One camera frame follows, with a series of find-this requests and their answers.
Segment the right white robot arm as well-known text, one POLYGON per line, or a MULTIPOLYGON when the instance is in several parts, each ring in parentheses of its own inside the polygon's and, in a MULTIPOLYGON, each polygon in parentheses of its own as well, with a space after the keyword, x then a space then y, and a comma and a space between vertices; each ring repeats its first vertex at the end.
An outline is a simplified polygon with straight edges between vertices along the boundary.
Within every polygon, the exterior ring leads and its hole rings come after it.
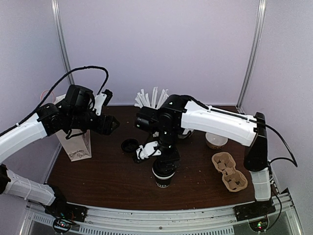
POLYGON ((142 107, 136 114, 135 126, 152 134, 158 132, 157 141, 138 147, 136 161, 156 156, 153 173, 159 180, 174 175, 179 161, 176 141, 185 130, 211 133, 245 146, 244 167, 251 174, 256 200, 250 210, 261 216, 269 209, 268 140, 262 113, 241 115, 206 106, 189 95, 173 94, 158 109, 142 107))

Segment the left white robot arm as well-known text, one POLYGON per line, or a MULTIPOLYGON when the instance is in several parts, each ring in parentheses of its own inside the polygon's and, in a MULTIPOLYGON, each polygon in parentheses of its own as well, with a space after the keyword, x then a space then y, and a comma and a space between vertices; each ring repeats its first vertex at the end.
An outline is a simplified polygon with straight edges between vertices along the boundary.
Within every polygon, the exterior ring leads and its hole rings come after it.
MULTIPOLYGON (((56 104, 48 103, 36 108, 25 122, 17 124, 1 136, 0 161, 4 162, 27 145, 55 133, 59 133, 69 143, 87 143, 89 131, 110 135, 119 127, 119 122, 115 117, 103 114, 102 107, 108 104, 112 96, 110 90, 93 95, 88 88, 70 85, 67 93, 56 104)), ((0 165, 0 191, 51 206, 59 217, 66 217, 70 213, 70 206, 63 201, 60 192, 49 185, 15 174, 5 164, 0 165)))

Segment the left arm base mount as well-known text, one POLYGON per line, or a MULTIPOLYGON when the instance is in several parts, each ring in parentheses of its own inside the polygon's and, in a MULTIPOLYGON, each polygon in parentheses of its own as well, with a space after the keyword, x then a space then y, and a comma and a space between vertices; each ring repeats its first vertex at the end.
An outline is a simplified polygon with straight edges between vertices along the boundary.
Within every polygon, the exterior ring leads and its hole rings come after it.
POLYGON ((87 207, 70 204, 61 199, 54 200, 50 206, 44 205, 44 208, 46 213, 55 218, 69 220, 71 222, 84 222, 88 211, 87 207))

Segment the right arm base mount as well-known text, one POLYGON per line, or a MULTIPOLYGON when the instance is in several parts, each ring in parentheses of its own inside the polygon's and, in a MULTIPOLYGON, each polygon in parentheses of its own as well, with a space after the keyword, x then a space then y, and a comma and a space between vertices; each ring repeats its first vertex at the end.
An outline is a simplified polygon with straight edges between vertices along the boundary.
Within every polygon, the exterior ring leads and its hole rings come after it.
POLYGON ((270 202, 252 202, 234 207, 237 221, 250 220, 276 212, 275 206, 270 202))

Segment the single black paper cup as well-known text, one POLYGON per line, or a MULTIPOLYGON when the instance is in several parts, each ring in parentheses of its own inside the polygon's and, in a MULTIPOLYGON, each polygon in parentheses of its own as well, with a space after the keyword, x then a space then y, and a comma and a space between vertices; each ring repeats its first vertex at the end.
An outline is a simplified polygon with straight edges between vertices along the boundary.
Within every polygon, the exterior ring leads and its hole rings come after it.
POLYGON ((153 165, 152 167, 152 173, 154 175, 156 185, 160 188, 169 187, 175 172, 175 169, 166 170, 157 165, 153 165))

